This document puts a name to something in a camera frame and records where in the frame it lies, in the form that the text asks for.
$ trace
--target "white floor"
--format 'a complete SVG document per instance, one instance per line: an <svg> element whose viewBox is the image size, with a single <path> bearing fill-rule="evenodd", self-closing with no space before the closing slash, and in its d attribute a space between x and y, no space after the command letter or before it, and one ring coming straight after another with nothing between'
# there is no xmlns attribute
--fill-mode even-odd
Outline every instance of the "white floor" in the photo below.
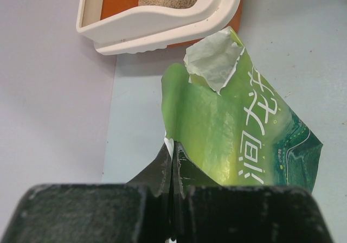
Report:
<svg viewBox="0 0 347 243"><path fill-rule="evenodd" d="M38 183L100 182L115 56L76 30L79 0L0 0L0 238Z"/></svg>
<svg viewBox="0 0 347 243"><path fill-rule="evenodd" d="M245 0L240 36L258 70L324 143L317 200L347 238L347 0ZM118 56L103 181L126 182L163 142L160 78L184 47Z"/></svg>

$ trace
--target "green plastic bag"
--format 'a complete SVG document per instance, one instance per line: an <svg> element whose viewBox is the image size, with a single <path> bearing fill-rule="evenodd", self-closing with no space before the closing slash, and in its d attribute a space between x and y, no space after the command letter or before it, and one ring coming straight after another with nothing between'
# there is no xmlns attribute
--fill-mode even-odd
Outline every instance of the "green plastic bag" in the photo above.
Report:
<svg viewBox="0 0 347 243"><path fill-rule="evenodd" d="M166 138L223 186L312 191L322 143L253 66L231 28L187 49L162 78Z"/></svg>

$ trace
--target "light blue surface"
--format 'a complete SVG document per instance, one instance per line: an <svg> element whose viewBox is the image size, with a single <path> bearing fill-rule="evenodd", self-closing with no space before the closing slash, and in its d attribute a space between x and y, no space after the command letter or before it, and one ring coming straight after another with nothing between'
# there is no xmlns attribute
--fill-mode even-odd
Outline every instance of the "light blue surface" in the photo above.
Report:
<svg viewBox="0 0 347 243"><path fill-rule="evenodd" d="M245 0L240 37L257 69L323 142L313 196L347 239L347 0ZM120 55L104 181L126 182L163 143L160 78L184 48Z"/></svg>

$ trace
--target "cat litter box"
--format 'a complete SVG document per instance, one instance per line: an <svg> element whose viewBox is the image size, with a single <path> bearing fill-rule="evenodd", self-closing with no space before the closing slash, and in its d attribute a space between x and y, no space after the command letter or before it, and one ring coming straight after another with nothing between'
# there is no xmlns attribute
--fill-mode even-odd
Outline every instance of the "cat litter box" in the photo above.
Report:
<svg viewBox="0 0 347 243"><path fill-rule="evenodd" d="M186 9L139 6L139 0L80 0L76 29L101 54L145 52L193 43L228 25L238 30L241 6L240 0L197 0Z"/></svg>

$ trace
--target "crumpled packaging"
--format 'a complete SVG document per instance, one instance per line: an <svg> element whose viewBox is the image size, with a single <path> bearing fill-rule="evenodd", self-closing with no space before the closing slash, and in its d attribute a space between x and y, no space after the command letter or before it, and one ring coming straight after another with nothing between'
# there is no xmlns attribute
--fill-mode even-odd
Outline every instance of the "crumpled packaging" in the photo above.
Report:
<svg viewBox="0 0 347 243"><path fill-rule="evenodd" d="M222 186L297 185L312 191L322 143L223 29L187 48L162 78L169 151L176 140Z"/></svg>

